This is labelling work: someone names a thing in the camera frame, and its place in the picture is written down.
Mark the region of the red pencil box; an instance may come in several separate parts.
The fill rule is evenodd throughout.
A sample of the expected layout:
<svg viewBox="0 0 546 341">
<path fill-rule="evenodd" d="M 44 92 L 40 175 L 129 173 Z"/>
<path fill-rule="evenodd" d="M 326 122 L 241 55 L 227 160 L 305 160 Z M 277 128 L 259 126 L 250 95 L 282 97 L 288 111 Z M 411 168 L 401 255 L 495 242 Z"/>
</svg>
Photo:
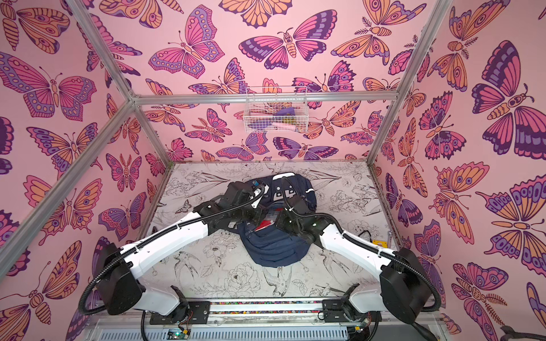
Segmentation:
<svg viewBox="0 0 546 341">
<path fill-rule="evenodd" d="M 255 231 L 264 230 L 270 226 L 274 225 L 274 220 L 263 220 L 256 228 Z"/>
</svg>

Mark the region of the navy blue student backpack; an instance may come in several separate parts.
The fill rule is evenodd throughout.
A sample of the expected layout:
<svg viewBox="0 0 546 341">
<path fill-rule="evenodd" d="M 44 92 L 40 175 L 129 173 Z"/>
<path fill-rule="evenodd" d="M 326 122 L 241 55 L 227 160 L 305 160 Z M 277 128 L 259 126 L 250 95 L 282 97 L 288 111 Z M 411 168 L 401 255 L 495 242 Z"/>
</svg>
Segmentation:
<svg viewBox="0 0 546 341">
<path fill-rule="evenodd" d="M 302 238 L 291 236 L 275 226 L 275 221 L 284 205 L 284 199 L 299 196 L 304 199 L 309 209 L 317 210 L 317 197 L 310 180 L 296 173 L 282 173 L 251 180 L 264 183 L 269 187 L 261 200 L 266 207 L 264 220 L 274 220 L 274 225 L 264 230 L 255 231 L 257 226 L 251 223 L 240 223 L 237 232 L 254 263 L 262 267 L 286 267 L 297 263 L 309 251 L 310 244 Z"/>
</svg>

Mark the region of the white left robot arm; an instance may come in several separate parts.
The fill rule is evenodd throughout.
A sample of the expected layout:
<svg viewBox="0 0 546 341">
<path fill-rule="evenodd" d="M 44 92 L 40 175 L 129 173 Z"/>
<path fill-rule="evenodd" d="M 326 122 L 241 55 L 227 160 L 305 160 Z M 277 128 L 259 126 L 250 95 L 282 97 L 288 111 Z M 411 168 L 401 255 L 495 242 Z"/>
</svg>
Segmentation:
<svg viewBox="0 0 546 341">
<path fill-rule="evenodd" d="M 180 288 L 156 288 L 142 280 L 143 275 L 186 245 L 219 230 L 241 222 L 259 224 L 264 217 L 260 202 L 269 189 L 257 181 L 229 183 L 224 194 L 194 207 L 169 227 L 124 247 L 106 247 L 100 254 L 98 273 L 80 297 L 79 313 L 120 315 L 138 310 L 174 323 L 183 321 L 189 304 Z"/>
</svg>

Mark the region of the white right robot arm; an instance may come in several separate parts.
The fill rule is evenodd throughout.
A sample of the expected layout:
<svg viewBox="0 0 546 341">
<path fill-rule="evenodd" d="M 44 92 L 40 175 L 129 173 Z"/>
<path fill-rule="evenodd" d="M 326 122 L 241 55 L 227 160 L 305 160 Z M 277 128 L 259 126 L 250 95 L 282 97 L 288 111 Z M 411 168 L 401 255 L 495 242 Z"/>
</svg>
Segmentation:
<svg viewBox="0 0 546 341">
<path fill-rule="evenodd" d="M 439 290 L 411 250 L 393 251 L 367 242 L 344 230 L 332 215 L 311 212 L 299 196 L 284 199 L 279 225 L 288 234 L 352 261 L 378 282 L 373 288 L 355 286 L 349 291 L 348 305 L 354 311 L 387 311 L 412 325 L 419 314 L 442 307 Z"/>
</svg>

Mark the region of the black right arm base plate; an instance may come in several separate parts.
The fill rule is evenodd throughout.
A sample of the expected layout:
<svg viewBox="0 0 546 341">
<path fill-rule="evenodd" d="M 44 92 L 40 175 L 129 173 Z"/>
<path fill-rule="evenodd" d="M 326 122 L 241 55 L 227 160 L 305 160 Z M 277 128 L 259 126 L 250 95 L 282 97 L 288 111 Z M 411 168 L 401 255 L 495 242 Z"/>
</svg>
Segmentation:
<svg viewBox="0 0 546 341">
<path fill-rule="evenodd" d="M 354 321 L 354 311 L 347 299 L 326 299 L 322 301 L 322 318 L 327 323 Z"/>
</svg>

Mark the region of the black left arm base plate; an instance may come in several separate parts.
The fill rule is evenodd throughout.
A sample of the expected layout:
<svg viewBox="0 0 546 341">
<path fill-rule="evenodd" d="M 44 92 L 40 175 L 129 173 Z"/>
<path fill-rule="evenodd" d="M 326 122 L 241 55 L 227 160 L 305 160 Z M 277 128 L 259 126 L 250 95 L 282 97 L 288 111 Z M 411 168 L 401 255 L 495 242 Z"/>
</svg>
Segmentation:
<svg viewBox="0 0 546 341">
<path fill-rule="evenodd" d="M 189 301 L 178 306 L 169 315 L 152 313 L 149 323 L 151 325 L 205 325 L 210 315 L 210 301 Z"/>
</svg>

